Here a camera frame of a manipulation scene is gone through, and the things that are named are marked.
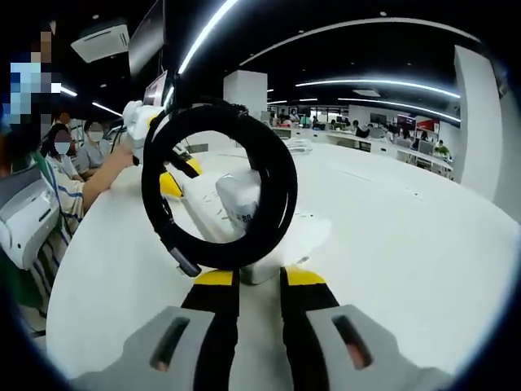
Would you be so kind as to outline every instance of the air conditioner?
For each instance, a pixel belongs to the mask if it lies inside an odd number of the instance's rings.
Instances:
[[[81,37],[71,47],[86,63],[92,63],[129,51],[129,30],[126,24],[111,26]]]

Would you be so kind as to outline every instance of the coiled black cable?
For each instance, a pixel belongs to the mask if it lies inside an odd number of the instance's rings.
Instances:
[[[266,125],[232,104],[219,99],[203,99],[202,103],[211,104],[171,116],[156,133],[170,112],[159,114],[151,122],[143,151],[141,184],[145,210],[164,246],[189,275],[200,272],[197,264],[235,270],[270,253],[287,232],[297,198],[295,164],[282,140]],[[185,232],[176,224],[168,203],[160,194],[159,179],[166,160],[192,178],[197,175],[173,152],[173,147],[191,134],[205,130],[215,130],[240,143],[261,180],[259,206],[247,233],[225,244],[206,242]]]

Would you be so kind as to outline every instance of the hand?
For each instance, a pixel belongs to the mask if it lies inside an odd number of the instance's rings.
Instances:
[[[114,151],[108,156],[106,164],[110,165],[117,172],[134,165],[133,151],[128,143],[120,143],[114,147]]]

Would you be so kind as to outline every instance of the face mask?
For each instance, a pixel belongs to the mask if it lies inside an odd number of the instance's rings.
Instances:
[[[103,132],[90,132],[89,138],[95,143],[98,143],[103,138]]]
[[[60,155],[67,155],[68,150],[71,147],[71,143],[55,143],[56,151]]]

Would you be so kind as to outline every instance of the office desk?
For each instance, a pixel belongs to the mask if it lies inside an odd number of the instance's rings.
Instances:
[[[198,158],[207,172],[247,165],[241,149]],[[294,160],[299,203],[332,226],[302,266],[324,277],[340,304],[392,332],[408,359],[458,373],[510,295],[519,225],[465,187],[397,160],[328,144]],[[171,205],[197,234],[182,204]],[[127,169],[86,214],[62,261],[47,319],[51,360],[67,378],[117,360],[126,338],[181,304],[192,282],[176,266],[147,220],[139,168]],[[241,286],[240,311],[230,390],[291,389],[278,279]]]
[[[367,143],[371,145],[371,153],[375,153],[377,155],[383,155],[387,157],[391,157],[393,159],[398,159],[399,153],[405,153],[408,156],[416,156],[424,160],[430,161],[432,164],[438,165],[443,169],[448,171],[452,171],[452,166],[446,161],[432,156],[426,155],[424,153],[413,151],[412,149],[408,149],[405,147],[400,147],[396,144],[388,142],[386,138],[361,138],[357,137],[355,134],[350,132],[335,132],[335,131],[313,131],[314,134],[319,134],[318,137],[328,137],[334,140],[351,140],[353,142],[359,143]]]

